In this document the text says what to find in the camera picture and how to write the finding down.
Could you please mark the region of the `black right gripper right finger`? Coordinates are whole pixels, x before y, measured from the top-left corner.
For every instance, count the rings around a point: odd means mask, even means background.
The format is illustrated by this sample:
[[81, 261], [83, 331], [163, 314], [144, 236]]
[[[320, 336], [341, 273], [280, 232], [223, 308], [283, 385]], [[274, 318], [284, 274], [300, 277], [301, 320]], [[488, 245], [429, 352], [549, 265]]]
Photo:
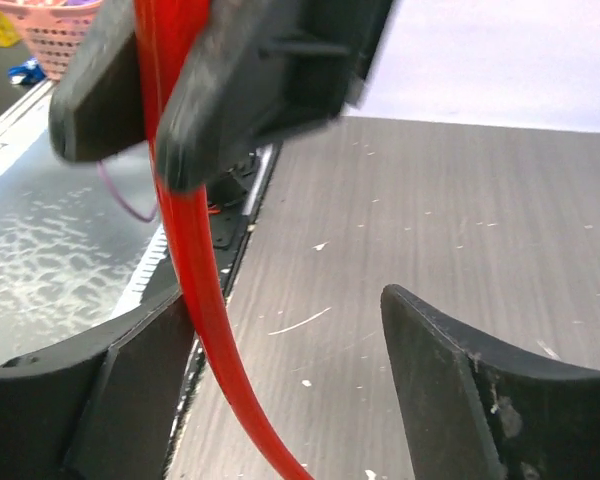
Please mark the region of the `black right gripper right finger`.
[[384, 337], [418, 479], [600, 479], [600, 370], [513, 346], [398, 285]]

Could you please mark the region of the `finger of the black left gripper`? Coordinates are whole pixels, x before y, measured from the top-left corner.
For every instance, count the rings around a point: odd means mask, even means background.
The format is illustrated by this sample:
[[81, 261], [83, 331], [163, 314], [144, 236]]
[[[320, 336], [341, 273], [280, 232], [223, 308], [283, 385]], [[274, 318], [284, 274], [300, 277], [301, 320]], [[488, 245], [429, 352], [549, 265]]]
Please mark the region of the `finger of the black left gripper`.
[[97, 162], [146, 140], [131, 1], [100, 5], [54, 89], [48, 131], [69, 163]]
[[393, 4], [215, 1], [159, 123], [156, 167], [189, 192], [363, 96]]

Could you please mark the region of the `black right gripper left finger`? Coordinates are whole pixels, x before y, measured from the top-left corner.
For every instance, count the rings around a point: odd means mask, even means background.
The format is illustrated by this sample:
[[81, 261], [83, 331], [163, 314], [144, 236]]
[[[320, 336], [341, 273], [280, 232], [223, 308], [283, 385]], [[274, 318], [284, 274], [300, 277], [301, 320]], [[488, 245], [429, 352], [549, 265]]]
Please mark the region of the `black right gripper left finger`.
[[178, 289], [0, 366], [0, 479], [160, 479], [194, 330]]

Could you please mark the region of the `red cable lock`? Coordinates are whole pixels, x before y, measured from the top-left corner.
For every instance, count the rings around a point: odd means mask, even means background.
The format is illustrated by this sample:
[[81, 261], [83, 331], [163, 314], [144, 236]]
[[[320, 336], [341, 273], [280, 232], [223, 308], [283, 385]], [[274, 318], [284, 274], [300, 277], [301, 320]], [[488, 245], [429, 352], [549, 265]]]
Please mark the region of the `red cable lock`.
[[[188, 48], [206, 23], [209, 11], [207, 1], [134, 4], [145, 132], [153, 162], [158, 160], [156, 135], [160, 118]], [[227, 402], [252, 442], [282, 478], [309, 478], [270, 424], [244, 370], [217, 275], [205, 189], [175, 194], [161, 179], [155, 179], [154, 184], [189, 316]]]

